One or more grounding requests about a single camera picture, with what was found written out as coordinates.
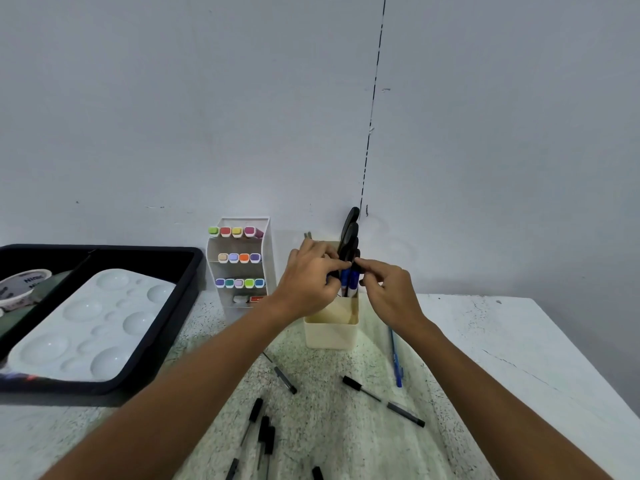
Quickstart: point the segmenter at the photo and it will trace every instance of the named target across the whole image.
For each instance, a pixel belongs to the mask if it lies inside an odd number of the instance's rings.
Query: pen holder
[[[305,317],[305,340],[312,349],[352,350],[360,322],[358,295],[336,297],[318,313]]]

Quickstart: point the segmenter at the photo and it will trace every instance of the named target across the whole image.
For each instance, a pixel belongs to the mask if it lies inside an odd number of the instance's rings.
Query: black tray
[[[55,290],[0,339],[0,358],[94,274],[123,268],[175,283],[123,370],[104,382],[0,376],[0,403],[119,406],[156,376],[198,295],[197,248],[12,244],[0,248],[0,280],[32,268],[73,269]]]

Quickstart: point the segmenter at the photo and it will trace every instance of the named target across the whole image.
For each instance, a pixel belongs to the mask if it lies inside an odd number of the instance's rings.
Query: wall
[[[535,298],[640,411],[639,1],[386,0],[376,69],[384,0],[0,0],[0,243],[267,214],[281,270],[371,131],[364,254]]]
[[[534,298],[636,412],[638,19],[640,0],[387,0],[361,242],[421,292]]]

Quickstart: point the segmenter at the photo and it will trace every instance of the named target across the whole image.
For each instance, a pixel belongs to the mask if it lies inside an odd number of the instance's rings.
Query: tabletop
[[[387,328],[366,294],[360,300],[354,350],[309,349],[302,323],[293,323],[268,350],[299,392],[292,395],[259,357],[176,478],[224,478],[257,397],[264,398],[276,427],[271,479],[311,478],[315,465],[327,479],[495,478],[428,368],[402,339],[396,345],[404,387],[395,386]],[[453,343],[613,478],[637,477],[640,420],[533,300],[449,295],[419,295],[419,300]],[[201,292],[163,368],[224,326],[217,293]],[[344,374],[411,409],[425,428],[346,387]],[[37,478],[112,411],[0,406],[3,478]],[[256,429],[236,478],[255,472]]]

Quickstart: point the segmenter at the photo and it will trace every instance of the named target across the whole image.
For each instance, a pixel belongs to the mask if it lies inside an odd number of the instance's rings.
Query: speckled table surface
[[[464,352],[578,444],[615,479],[635,478],[640,420],[529,299],[420,295],[423,311]],[[387,328],[361,295],[353,351],[313,350],[301,322],[270,345],[290,375],[292,395],[260,357],[176,475],[222,479],[256,397],[277,428],[270,478],[489,479],[495,475],[442,389],[404,341],[397,346],[405,387],[395,386]],[[164,367],[225,326],[215,291],[198,297]],[[425,428],[344,386],[348,374],[372,392],[404,404]],[[4,479],[34,479],[111,414],[105,408],[0,406]],[[254,429],[236,478],[252,476]]]

